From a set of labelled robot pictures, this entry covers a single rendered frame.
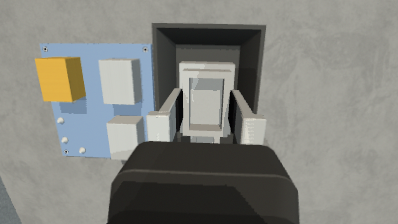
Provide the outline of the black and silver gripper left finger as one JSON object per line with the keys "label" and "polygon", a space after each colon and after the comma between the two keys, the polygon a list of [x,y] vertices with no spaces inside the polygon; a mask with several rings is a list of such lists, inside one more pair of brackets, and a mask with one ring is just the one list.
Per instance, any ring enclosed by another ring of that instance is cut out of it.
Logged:
{"label": "black and silver gripper left finger", "polygon": [[159,111],[146,116],[148,141],[173,142],[183,120],[183,91],[174,88]]}

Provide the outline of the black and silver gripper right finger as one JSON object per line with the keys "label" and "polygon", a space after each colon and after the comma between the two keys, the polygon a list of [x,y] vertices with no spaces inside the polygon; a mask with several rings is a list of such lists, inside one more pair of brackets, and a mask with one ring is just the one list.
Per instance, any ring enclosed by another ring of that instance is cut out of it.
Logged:
{"label": "black and silver gripper right finger", "polygon": [[231,90],[228,121],[237,144],[263,145],[266,119],[253,114],[239,90]]}

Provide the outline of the yellow-orange block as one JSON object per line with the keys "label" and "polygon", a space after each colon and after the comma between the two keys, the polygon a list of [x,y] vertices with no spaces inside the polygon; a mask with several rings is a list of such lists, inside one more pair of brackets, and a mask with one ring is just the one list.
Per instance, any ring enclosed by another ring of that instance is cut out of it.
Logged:
{"label": "yellow-orange block", "polygon": [[44,101],[73,102],[86,96],[80,57],[35,59]]}

